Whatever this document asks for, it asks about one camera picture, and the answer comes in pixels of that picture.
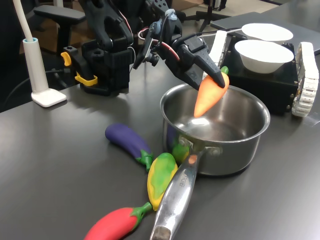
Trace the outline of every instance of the chair armrest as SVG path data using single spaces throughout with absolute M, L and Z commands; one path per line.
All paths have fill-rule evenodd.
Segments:
M 42 5 L 35 7 L 33 12 L 41 17 L 52 19 L 60 26 L 62 25 L 76 25 L 86 19 L 84 12 L 74 9 L 58 6 Z

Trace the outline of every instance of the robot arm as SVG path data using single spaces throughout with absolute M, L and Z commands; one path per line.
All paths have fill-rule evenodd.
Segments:
M 79 0 L 96 40 L 84 43 L 81 53 L 68 46 L 61 55 L 65 65 L 75 69 L 75 79 L 87 93 L 108 96 L 125 91 L 129 87 L 130 64 L 134 63 L 135 69 L 144 62 L 156 66 L 159 56 L 177 78 L 196 90 L 203 71 L 224 88 L 223 76 L 209 57 L 207 44 L 196 34 L 182 37 L 181 22 L 165 0 L 136 0 L 139 11 L 124 11 L 130 14 L 129 20 L 143 20 L 144 24 L 152 21 L 149 28 L 138 33 L 140 36 L 144 32 L 146 37 L 134 60 L 131 45 L 141 26 L 131 27 L 119 11 L 120 7 L 128 8 L 124 1 L 130 0 Z
M 150 62 L 155 66 L 158 62 L 155 55 L 157 53 L 165 60 L 165 64 L 177 78 L 196 90 L 199 89 L 203 79 L 202 72 L 198 71 L 196 66 L 212 77 L 218 86 L 224 88 L 223 76 L 209 57 L 207 44 L 196 34 L 182 37 L 181 22 L 175 15 L 175 11 L 169 9 L 165 3 L 159 4 L 161 2 L 158 0 L 150 0 L 149 3 L 162 17 L 150 25 L 133 68 L 137 69 L 144 62 Z

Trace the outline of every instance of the saucepan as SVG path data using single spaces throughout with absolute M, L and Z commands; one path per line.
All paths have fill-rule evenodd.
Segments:
M 163 195 L 151 240 L 173 239 L 197 173 L 229 176 L 245 170 L 270 123 L 270 113 L 262 101 L 235 86 L 229 86 L 205 115 L 194 118 L 197 93 L 182 84 L 167 91 L 160 101 L 163 147 L 181 165 Z

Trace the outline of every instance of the toy vegetable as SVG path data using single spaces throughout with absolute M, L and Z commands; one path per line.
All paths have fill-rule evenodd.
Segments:
M 125 207 L 101 218 L 86 234 L 84 240 L 119 240 L 133 231 L 152 206 Z
M 158 210 L 166 188 L 177 170 L 176 161 L 170 153 L 162 153 L 153 161 L 146 184 L 153 210 Z
M 139 163 L 145 165 L 147 172 L 149 171 L 153 154 L 146 142 L 131 128 L 122 123 L 111 124 L 105 129 L 105 137 L 125 149 Z
M 228 68 L 221 68 L 221 73 L 225 82 L 225 87 L 219 87 L 212 78 L 206 76 L 199 87 L 198 96 L 194 107 L 194 117 L 199 118 L 212 108 L 226 93 L 229 87 Z

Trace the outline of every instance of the toy carrot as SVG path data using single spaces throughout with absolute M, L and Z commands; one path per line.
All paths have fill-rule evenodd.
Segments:
M 152 206 L 125 207 L 101 218 L 86 234 L 84 240 L 119 240 L 133 231 Z
M 153 161 L 146 183 L 153 210 L 158 210 L 161 199 L 177 170 L 176 161 L 170 153 L 164 152 Z
M 225 82 L 225 87 L 219 87 L 212 78 L 206 76 L 199 87 L 198 96 L 194 107 L 194 117 L 199 118 L 212 108 L 226 93 L 229 87 L 228 68 L 223 67 L 221 73 Z

